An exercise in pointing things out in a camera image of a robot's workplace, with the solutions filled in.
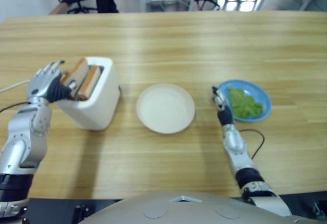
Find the white plate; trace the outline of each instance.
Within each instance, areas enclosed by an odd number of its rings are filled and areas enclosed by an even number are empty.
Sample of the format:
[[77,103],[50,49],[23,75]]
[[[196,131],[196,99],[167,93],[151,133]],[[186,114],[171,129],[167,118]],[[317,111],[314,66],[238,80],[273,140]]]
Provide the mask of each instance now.
[[137,100],[136,111],[147,128],[162,134],[173,134],[191,124],[195,116],[195,104],[183,88],[158,84],[142,92]]

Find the white cable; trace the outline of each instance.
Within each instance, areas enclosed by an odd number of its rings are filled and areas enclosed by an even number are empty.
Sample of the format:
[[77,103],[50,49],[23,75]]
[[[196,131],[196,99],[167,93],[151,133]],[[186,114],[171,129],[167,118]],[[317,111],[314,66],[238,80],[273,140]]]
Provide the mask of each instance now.
[[10,90],[10,89],[12,89],[12,88],[15,88],[15,87],[17,87],[17,86],[19,86],[19,85],[26,84],[26,83],[28,83],[28,82],[29,82],[29,80],[24,80],[24,81],[19,82],[19,83],[17,83],[17,84],[14,84],[14,85],[8,86],[8,87],[6,87],[6,88],[0,89],[0,92]]

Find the metal robot arm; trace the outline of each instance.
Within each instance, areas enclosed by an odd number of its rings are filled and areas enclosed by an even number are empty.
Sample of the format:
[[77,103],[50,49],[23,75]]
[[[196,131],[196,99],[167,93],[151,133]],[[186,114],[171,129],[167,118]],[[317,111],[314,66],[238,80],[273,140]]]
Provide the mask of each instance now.
[[26,97],[29,103],[18,109],[8,124],[8,140],[0,158],[0,220],[28,223],[15,219],[27,209],[32,179],[46,153],[46,134],[52,111],[49,103],[67,98],[75,84],[60,85],[64,61],[39,69],[32,77]]
[[218,119],[223,129],[224,149],[229,158],[230,170],[241,190],[244,201],[281,216],[291,215],[285,202],[261,177],[257,167],[250,158],[247,144],[237,130],[232,111],[226,98],[213,87],[214,101],[218,107]]

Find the blue plate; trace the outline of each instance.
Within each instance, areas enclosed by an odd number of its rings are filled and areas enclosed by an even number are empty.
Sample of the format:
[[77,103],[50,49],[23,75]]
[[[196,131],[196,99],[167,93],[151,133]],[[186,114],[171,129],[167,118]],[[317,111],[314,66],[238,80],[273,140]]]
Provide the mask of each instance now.
[[244,80],[227,80],[221,83],[217,88],[224,94],[226,97],[228,104],[230,105],[230,100],[228,97],[229,91],[228,87],[231,86],[234,89],[242,89],[244,90],[246,95],[251,95],[254,97],[257,103],[262,104],[262,113],[259,116],[250,115],[247,118],[239,118],[234,116],[234,119],[245,121],[245,122],[255,122],[267,117],[271,111],[271,100],[268,94],[260,88],[258,85],[254,83],[244,81]]

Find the plate rim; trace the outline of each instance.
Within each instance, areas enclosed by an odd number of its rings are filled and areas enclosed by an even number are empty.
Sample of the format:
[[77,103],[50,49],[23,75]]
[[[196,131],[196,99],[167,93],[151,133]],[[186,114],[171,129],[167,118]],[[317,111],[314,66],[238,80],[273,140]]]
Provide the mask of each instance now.
[[[176,87],[178,90],[182,91],[184,94],[186,94],[188,96],[188,98],[190,98],[190,100],[192,101],[192,107],[193,107],[193,111],[192,111],[192,120],[190,121],[190,123],[183,127],[182,129],[178,130],[178,131],[174,131],[174,132],[162,132],[162,131],[158,131],[158,130],[154,130],[153,128],[150,128],[149,126],[147,126],[143,120],[141,119],[140,117],[140,111],[139,111],[139,104],[141,102],[141,98],[146,94],[146,91],[149,90],[149,89],[153,89],[155,86],[172,86],[172,87]],[[196,114],[196,106],[195,106],[195,102],[193,100],[193,97],[187,92],[187,90],[185,90],[184,88],[178,86],[178,85],[175,85],[175,84],[171,84],[171,83],[159,83],[159,84],[154,84],[154,85],[151,85],[149,87],[147,87],[146,89],[144,89],[141,94],[138,96],[137,98],[137,102],[136,102],[136,113],[137,113],[137,116],[139,118],[139,120],[141,121],[141,123],[147,128],[149,129],[150,131],[153,131],[153,132],[156,132],[156,133],[159,133],[159,134],[164,134],[164,135],[171,135],[171,134],[176,134],[178,132],[181,132],[183,130],[185,130],[187,127],[189,127],[191,125],[191,123],[193,122],[194,118],[195,118],[195,114]]]
[[260,118],[240,118],[240,117],[236,117],[233,115],[233,118],[236,119],[236,120],[239,120],[239,121],[243,121],[243,122],[256,122],[256,121],[259,121],[259,120],[262,120],[264,118],[266,118],[270,113],[271,113],[271,109],[272,109],[272,102],[271,102],[271,99],[270,99],[270,96],[268,95],[268,93],[263,89],[261,88],[259,85],[253,83],[253,82],[250,82],[250,81],[247,81],[247,80],[239,80],[239,79],[232,79],[232,80],[226,80],[222,83],[220,83],[217,88],[219,89],[219,87],[227,82],[234,82],[234,81],[241,81],[241,82],[244,82],[244,83],[248,83],[248,84],[251,84],[253,86],[255,86],[256,88],[258,88],[259,90],[262,90],[263,93],[265,94],[265,96],[268,98],[268,101],[269,101],[269,109],[268,109],[268,112],[266,115],[260,117]]

